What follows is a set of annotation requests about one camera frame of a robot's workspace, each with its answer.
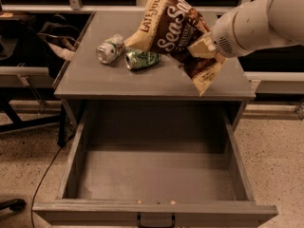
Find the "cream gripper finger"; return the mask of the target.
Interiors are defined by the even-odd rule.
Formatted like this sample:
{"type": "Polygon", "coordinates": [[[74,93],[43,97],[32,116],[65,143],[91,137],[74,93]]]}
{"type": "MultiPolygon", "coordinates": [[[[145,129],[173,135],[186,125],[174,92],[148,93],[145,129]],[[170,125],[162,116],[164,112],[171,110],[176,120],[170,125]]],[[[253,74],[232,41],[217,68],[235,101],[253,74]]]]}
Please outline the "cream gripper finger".
{"type": "Polygon", "coordinates": [[[210,59],[216,56],[216,46],[210,37],[201,36],[197,41],[187,47],[190,54],[195,58],[210,59]]]}

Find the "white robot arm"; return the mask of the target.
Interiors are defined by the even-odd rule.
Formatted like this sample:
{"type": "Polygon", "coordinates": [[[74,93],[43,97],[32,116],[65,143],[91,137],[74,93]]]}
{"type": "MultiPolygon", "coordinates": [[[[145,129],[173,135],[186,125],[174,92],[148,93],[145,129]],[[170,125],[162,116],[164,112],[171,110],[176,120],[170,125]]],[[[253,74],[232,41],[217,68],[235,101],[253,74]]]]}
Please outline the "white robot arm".
{"type": "Polygon", "coordinates": [[[255,0],[224,13],[188,50],[232,58],[294,45],[304,45],[304,0],[255,0]]]}

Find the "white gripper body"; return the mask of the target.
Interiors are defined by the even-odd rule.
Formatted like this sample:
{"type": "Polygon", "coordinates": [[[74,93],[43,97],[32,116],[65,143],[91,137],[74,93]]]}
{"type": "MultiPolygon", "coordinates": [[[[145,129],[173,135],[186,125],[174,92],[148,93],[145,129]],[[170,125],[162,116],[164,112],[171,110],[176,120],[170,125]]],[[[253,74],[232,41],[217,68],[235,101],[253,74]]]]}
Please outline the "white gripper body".
{"type": "Polygon", "coordinates": [[[232,58],[266,48],[285,48],[295,41],[281,35],[269,15],[274,0],[255,0],[223,14],[211,28],[213,48],[232,58]]]}

